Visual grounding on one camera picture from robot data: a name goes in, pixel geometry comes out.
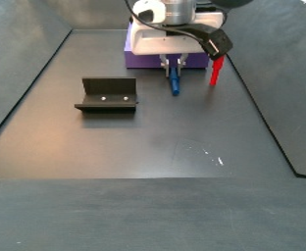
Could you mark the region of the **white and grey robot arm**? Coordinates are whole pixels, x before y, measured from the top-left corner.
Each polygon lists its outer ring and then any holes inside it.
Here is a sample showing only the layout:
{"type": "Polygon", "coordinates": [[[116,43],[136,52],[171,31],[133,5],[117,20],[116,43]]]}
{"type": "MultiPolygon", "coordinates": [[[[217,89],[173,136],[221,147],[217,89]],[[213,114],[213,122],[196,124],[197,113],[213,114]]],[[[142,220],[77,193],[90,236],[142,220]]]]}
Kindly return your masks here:
{"type": "Polygon", "coordinates": [[[216,61],[232,48],[220,29],[225,12],[247,5],[252,0],[137,0],[129,5],[132,24],[129,28],[130,51],[134,55],[157,55],[165,75],[169,75],[169,54],[179,54],[176,72],[185,64],[189,54],[204,52],[216,61]]]}

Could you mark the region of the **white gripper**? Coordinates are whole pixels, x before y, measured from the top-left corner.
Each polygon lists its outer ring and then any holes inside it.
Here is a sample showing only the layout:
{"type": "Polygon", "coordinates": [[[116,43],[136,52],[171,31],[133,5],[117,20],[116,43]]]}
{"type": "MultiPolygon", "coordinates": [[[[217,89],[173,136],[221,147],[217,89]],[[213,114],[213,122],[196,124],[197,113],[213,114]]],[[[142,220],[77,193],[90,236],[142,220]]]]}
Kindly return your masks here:
{"type": "Polygon", "coordinates": [[[157,55],[165,77],[169,76],[169,62],[165,54],[180,54],[176,61],[177,76],[185,66],[187,53],[203,51],[199,43],[184,35],[167,36],[161,30],[152,29],[133,21],[129,28],[129,45],[134,55],[157,55]]]}

